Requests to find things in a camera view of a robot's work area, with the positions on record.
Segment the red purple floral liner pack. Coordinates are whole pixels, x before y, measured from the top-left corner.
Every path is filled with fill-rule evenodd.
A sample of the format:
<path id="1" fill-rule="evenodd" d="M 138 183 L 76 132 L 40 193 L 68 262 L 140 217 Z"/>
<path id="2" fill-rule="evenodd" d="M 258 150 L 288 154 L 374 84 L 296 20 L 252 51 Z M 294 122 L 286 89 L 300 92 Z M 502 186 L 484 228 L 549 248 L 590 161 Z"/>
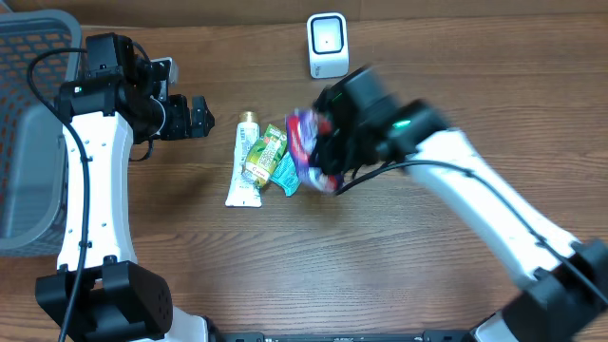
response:
<path id="1" fill-rule="evenodd" d="M 333 193 L 344 182 L 341 175 L 326 175 L 319 166 L 309 161 L 313 154 L 317 135 L 328 133 L 332 125 L 322 115 L 310 108 L 296 108 L 285 119 L 288 147 L 294 161 L 298 179 L 307 186 L 323 193 Z"/>

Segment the teal wipes packet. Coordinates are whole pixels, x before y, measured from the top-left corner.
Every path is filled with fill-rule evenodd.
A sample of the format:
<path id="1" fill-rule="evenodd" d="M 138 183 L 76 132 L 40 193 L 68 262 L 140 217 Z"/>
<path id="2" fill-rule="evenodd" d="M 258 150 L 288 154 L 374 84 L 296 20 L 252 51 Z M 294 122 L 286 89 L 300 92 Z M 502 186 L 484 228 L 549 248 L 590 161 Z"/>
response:
<path id="1" fill-rule="evenodd" d="M 292 196 L 300 185 L 295 163 L 289 151 L 286 151 L 275 168 L 271 181 L 281 187 L 287 197 Z"/>

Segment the green yellow drink carton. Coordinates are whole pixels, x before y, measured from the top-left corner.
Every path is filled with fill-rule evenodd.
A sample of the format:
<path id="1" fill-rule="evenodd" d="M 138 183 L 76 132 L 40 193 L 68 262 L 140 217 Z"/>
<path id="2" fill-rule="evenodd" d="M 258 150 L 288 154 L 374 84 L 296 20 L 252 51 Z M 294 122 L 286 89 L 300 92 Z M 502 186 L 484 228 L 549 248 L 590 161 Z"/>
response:
<path id="1" fill-rule="evenodd" d="M 250 149 L 243 166 L 242 176 L 257 188 L 263 188 L 287 149 L 287 134 L 269 124 L 264 134 Z"/>

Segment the white tube gold cap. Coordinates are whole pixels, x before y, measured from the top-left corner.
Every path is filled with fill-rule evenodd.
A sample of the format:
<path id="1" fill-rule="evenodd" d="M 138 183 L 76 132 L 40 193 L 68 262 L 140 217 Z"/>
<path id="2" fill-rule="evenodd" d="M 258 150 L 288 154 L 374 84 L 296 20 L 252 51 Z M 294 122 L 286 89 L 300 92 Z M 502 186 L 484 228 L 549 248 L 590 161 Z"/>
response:
<path id="1" fill-rule="evenodd" d="M 243 166 L 253 144 L 259 138 L 260 129 L 257 114 L 244 111 L 238 115 L 236 142 L 234 148 L 234 162 L 231 183 L 226 207 L 259 208 L 261 196 L 259 189 L 242 176 Z"/>

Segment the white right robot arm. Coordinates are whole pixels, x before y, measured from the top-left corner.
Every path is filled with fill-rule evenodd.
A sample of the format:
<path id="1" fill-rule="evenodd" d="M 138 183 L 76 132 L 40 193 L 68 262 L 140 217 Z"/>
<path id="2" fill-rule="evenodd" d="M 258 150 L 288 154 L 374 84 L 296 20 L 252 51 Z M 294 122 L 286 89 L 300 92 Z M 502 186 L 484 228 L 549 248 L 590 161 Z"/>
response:
<path id="1" fill-rule="evenodd" d="M 331 176 L 401 169 L 455 212 L 503 264 L 519 294 L 470 341 L 569 341 L 607 311 L 607 247 L 583 243 L 535 209 L 439 109 L 401 104 L 367 67 L 325 88 L 313 165 Z"/>

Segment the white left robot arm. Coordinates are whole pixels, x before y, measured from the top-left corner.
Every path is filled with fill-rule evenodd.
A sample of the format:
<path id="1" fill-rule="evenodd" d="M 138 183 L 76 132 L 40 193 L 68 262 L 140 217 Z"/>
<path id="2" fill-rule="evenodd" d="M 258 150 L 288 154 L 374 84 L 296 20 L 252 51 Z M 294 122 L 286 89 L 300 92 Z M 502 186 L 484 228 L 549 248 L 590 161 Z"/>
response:
<path id="1" fill-rule="evenodd" d="M 169 93 L 171 58 L 150 59 L 126 36 L 90 36 L 82 53 L 84 77 L 62 84 L 49 107 L 66 141 L 66 231 L 36 300 L 64 340 L 211 342 L 210 322 L 177 308 L 165 279 L 137 261 L 127 169 L 134 145 L 205 137 L 214 116 L 203 97 Z"/>

